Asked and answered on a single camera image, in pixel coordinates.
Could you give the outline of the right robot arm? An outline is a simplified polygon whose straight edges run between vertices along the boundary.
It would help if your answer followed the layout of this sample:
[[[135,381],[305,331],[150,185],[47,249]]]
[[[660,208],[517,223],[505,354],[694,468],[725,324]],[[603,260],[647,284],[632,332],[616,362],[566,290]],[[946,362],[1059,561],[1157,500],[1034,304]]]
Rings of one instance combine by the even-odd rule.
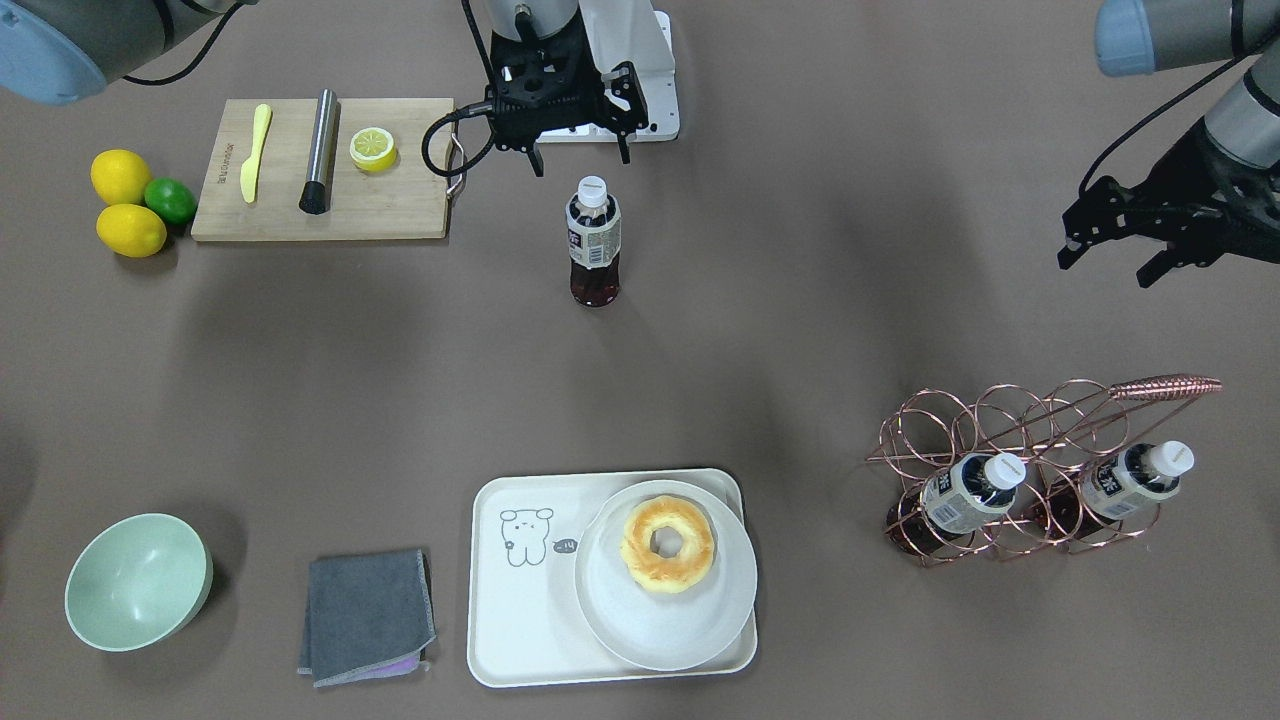
[[[237,1],[5,1],[3,86],[47,105],[102,92],[209,22],[223,27]],[[538,138],[594,124],[628,137],[652,126],[646,78],[671,76],[675,56],[649,1],[490,1],[484,41],[463,14],[483,60],[484,99],[444,117],[484,117],[489,149],[525,154],[544,172]]]

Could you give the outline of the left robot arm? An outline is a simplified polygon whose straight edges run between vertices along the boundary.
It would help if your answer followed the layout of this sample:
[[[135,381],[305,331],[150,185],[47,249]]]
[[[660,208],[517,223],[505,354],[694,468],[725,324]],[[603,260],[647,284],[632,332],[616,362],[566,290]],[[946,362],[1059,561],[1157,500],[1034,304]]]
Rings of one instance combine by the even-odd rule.
[[[1224,255],[1279,260],[1279,9],[1275,1],[1106,1],[1094,50],[1110,77],[1252,60],[1238,82],[1152,167],[1125,187],[1088,170],[1062,214],[1057,263],[1098,243],[1143,236],[1164,243],[1135,274],[1149,287],[1171,269]]]

